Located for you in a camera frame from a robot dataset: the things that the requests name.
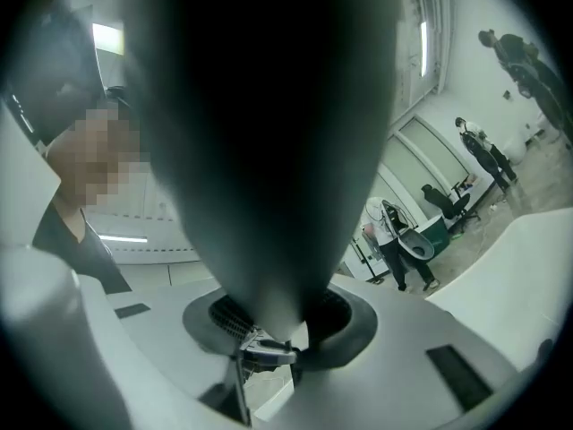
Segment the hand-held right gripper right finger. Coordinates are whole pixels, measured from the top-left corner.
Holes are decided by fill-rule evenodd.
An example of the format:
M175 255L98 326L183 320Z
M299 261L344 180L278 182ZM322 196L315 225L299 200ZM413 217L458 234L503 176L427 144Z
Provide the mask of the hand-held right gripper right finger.
M302 379L289 429L487 427L517 369L452 314L413 295L345 277L289 291L286 332L305 322Z

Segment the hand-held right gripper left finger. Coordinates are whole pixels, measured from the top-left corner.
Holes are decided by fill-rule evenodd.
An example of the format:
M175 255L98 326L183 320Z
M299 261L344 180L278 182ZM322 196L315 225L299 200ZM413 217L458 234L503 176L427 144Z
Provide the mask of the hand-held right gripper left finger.
M107 295L98 280L80 278L89 327L133 429L240 428L200 403L222 382L227 358L204 351L183 325L187 305L216 288L203 279Z

